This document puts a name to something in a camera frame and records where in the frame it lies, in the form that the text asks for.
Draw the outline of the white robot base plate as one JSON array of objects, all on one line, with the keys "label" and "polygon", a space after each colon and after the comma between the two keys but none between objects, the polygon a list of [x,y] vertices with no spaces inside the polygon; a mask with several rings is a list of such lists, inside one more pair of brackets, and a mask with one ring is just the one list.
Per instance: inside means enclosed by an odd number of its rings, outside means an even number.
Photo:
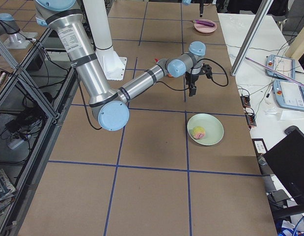
[{"label": "white robot base plate", "polygon": [[107,80],[122,81],[125,74],[126,57],[103,57],[103,71]]}]

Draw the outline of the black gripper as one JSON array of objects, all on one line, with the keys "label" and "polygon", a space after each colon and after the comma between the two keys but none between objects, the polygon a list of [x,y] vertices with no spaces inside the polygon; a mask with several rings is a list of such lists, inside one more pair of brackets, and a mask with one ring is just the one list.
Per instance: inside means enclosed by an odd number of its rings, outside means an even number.
[{"label": "black gripper", "polygon": [[203,17],[205,0],[199,0],[198,3],[199,3],[199,7],[200,7],[199,16]]},{"label": "black gripper", "polygon": [[195,85],[196,81],[199,79],[199,76],[205,75],[207,79],[213,79],[212,68],[208,64],[203,64],[198,68],[191,68],[185,73],[186,85],[189,89],[189,96],[196,95],[197,87]]}]

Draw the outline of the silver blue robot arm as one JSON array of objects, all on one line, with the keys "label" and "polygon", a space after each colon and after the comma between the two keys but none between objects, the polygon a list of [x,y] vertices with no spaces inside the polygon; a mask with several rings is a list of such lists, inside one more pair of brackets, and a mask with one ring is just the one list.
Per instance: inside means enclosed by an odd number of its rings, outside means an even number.
[{"label": "silver blue robot arm", "polygon": [[[190,5],[191,3],[198,3],[199,4],[199,16],[200,18],[203,17],[204,13],[204,6],[209,5],[212,3],[210,0],[209,3],[206,0],[179,0],[178,2],[184,5]],[[15,22],[15,19],[7,13],[0,14],[0,36],[3,34],[7,35],[15,35],[21,31],[20,27]]]},{"label": "silver blue robot arm", "polygon": [[176,59],[161,59],[119,89],[112,89],[107,77],[120,76],[124,58],[114,51],[105,3],[85,0],[37,0],[37,22],[57,32],[72,67],[77,71],[90,100],[93,116],[108,131],[123,128],[129,119],[127,102],[152,87],[161,78],[175,78],[197,72],[206,53],[200,41],[192,42],[189,50]]}]

